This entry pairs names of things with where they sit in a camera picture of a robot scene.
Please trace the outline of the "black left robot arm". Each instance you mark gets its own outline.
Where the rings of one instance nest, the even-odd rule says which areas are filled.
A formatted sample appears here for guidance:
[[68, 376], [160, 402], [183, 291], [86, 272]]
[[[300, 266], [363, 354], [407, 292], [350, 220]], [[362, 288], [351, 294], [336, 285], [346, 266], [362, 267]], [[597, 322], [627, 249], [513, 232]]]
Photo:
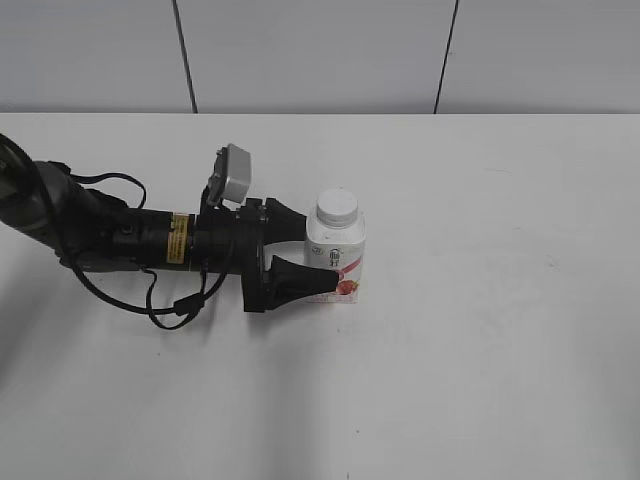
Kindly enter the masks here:
[[[265, 312], [333, 287], [335, 278], [274, 257], [268, 245], [301, 241], [306, 217], [274, 198], [247, 195], [249, 154], [229, 144], [217, 154], [195, 214], [152, 210], [108, 195], [96, 184], [129, 175], [73, 173], [64, 163], [35, 161], [7, 136], [1, 138], [1, 221], [49, 247], [93, 295], [158, 323], [164, 315], [191, 321], [226, 278], [241, 279], [244, 309]], [[89, 278], [92, 273], [160, 270], [196, 272], [197, 292], [156, 308], [118, 300]]]

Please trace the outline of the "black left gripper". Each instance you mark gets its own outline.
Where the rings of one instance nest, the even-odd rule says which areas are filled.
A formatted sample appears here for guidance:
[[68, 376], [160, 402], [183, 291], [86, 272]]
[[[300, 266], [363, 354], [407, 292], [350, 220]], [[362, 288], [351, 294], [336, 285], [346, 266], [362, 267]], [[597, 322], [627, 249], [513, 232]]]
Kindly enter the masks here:
[[192, 236], [191, 268], [217, 276], [204, 290], [213, 297], [230, 275], [241, 279], [246, 312], [263, 313], [306, 297], [331, 293], [337, 272], [299, 265], [273, 256], [266, 272], [264, 244], [303, 242], [306, 216], [275, 198], [257, 198], [231, 210], [201, 203]]

